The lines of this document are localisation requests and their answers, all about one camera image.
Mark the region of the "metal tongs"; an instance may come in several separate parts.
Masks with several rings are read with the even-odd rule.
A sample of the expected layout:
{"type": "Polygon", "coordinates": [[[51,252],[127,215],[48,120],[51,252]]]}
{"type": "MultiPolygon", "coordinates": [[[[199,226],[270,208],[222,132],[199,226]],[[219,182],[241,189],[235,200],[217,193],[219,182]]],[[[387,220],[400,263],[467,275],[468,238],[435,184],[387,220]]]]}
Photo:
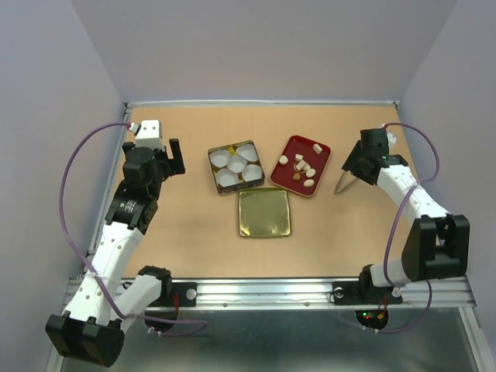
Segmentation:
{"type": "Polygon", "coordinates": [[[344,192],[349,186],[350,184],[353,183],[353,180],[350,178],[350,173],[348,171],[344,171],[342,172],[335,188],[334,188],[334,191],[333,191],[333,194],[334,195],[338,195],[342,192],[344,192]]]}

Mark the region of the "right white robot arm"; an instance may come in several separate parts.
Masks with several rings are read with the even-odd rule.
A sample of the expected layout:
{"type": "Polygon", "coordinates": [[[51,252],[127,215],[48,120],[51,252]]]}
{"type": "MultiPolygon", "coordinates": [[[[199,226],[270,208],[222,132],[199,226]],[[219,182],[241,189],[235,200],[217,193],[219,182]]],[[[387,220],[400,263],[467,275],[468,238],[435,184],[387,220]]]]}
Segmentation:
{"type": "Polygon", "coordinates": [[[407,160],[392,154],[393,133],[386,127],[364,129],[343,170],[378,186],[397,205],[393,227],[405,217],[410,232],[398,260],[365,266],[357,282],[344,288],[346,298],[375,302],[394,288],[425,280],[462,277],[467,272],[470,223],[437,203],[413,175],[407,160]]]}

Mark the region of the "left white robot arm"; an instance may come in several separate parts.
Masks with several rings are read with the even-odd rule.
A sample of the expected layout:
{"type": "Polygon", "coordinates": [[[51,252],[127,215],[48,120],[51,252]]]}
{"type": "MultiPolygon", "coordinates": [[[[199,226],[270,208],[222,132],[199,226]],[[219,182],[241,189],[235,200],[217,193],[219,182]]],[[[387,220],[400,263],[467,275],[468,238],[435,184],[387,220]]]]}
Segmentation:
{"type": "Polygon", "coordinates": [[[184,174],[180,142],[171,155],[160,140],[124,143],[124,178],[105,217],[100,246],[77,292],[61,315],[51,315],[46,333],[62,357],[110,367],[121,353],[126,331],[152,302],[171,300],[170,271],[144,267],[121,295],[116,292],[134,250],[158,209],[162,183],[184,174]]]}

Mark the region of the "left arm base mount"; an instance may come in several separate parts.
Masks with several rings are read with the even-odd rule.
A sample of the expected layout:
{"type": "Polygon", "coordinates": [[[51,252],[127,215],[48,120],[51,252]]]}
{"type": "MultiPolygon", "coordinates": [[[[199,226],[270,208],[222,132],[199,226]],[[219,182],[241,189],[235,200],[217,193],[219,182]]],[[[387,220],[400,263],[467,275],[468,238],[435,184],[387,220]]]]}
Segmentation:
{"type": "Polygon", "coordinates": [[[198,284],[192,281],[175,281],[166,268],[145,266],[138,275],[148,275],[160,282],[159,295],[150,303],[152,307],[195,307],[198,284]]]}

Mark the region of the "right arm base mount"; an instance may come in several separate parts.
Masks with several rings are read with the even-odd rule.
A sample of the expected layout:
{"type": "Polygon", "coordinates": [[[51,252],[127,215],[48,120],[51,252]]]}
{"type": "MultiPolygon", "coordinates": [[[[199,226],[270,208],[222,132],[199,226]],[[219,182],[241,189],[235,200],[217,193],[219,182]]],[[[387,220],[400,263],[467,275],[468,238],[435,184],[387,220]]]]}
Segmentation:
{"type": "Polygon", "coordinates": [[[386,283],[373,284],[371,265],[365,266],[356,280],[338,282],[330,292],[329,299],[335,305],[400,305],[401,294],[393,295],[393,287],[386,283]]]}

